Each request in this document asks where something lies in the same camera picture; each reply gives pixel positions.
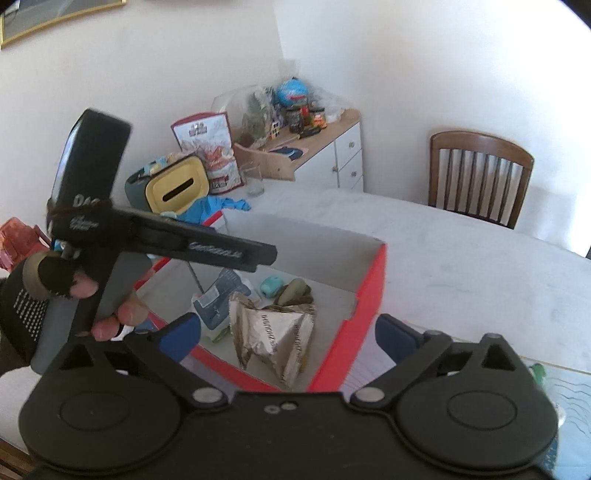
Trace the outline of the left hand in black glove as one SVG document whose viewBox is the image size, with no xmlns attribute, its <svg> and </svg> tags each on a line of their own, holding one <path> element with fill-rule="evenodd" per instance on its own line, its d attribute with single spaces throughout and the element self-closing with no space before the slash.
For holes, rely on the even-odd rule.
<svg viewBox="0 0 591 480">
<path fill-rule="evenodd" d="M 77 334 L 103 342 L 142 323 L 148 307 L 133 286 L 150 273 L 146 255 L 109 250 L 24 259 L 1 281 L 1 374 L 48 364 Z"/>
</svg>

